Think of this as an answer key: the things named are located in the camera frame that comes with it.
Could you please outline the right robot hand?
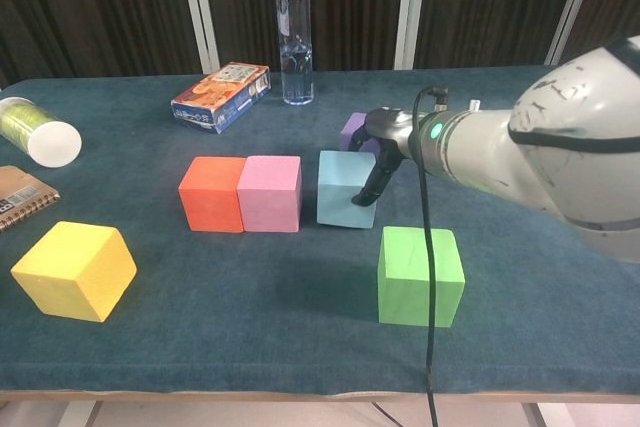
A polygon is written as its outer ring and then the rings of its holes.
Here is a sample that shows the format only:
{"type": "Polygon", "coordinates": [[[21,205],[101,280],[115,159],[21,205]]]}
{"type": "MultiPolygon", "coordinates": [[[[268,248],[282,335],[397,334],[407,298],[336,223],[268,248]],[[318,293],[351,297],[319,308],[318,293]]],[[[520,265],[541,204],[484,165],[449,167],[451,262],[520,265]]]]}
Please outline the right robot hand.
{"type": "Polygon", "coordinates": [[[365,185],[351,200],[354,205],[368,207],[374,204],[401,162],[411,158],[409,138],[412,120],[412,114],[408,111],[378,108],[367,113],[363,124],[354,131],[348,151],[359,151],[369,140],[375,140],[379,146],[375,165],[365,185]]]}

